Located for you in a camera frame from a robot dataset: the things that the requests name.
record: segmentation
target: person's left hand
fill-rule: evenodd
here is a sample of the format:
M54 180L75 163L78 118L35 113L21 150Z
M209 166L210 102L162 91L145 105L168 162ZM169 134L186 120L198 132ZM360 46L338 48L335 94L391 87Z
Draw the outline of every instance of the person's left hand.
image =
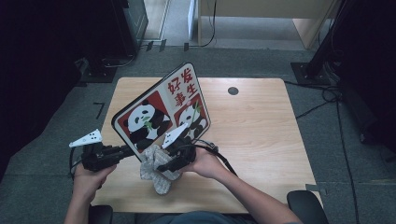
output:
M92 172L84 169L82 164L76 168L73 197L81 199L85 203L91 203L95 198L95 193L102 186L106 178L116 169L117 165L107 167L99 172Z

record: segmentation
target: light wood tabletop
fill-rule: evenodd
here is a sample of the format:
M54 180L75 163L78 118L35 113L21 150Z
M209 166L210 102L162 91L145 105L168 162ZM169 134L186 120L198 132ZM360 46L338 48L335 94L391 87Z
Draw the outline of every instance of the light wood tabletop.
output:
M125 145L111 127L122 108L159 80L123 77L106 114L104 145ZM240 178L286 203L288 192L315 185L302 137L284 82L278 78L199 77L211 119L201 139L215 143ZM238 94L228 93L236 87ZM149 180L141 180L140 162L129 157L118 165L96 193L92 204L109 204L116 212L184 213L196 210L246 213L221 184L185 173L170 192L158 195Z

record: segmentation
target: panda picture board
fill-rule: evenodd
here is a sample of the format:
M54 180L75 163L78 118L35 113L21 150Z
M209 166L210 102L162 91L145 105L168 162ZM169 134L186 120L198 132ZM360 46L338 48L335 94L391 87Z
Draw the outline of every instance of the panda picture board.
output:
M145 159L142 153L146 148L162 145L164 134L180 125L188 123L180 136L191 141L199 139L210 126L204 96L191 63L183 63L131 100L113 117L111 125L140 161Z

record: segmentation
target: gray patterned cloth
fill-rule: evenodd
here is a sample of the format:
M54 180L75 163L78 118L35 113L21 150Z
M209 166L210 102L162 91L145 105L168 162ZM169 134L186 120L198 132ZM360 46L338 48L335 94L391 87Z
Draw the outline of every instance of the gray patterned cloth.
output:
M165 195L169 192L172 186L172 181L180 178L181 173L178 171L159 172L157 167L164 165L173 158L168 156L164 150L157 145L152 145L144 151L146 157L140 165L140 178L145 180L152 180L155 191L160 195Z

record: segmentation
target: chair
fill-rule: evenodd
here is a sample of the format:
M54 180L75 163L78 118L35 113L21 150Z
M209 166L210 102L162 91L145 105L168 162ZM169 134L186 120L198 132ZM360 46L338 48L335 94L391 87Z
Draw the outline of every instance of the chair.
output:
M291 211L304 224L329 224L318 198L311 191L295 190L288 193L288 205ZM110 224L113 208L109 205L90 207L90 224Z

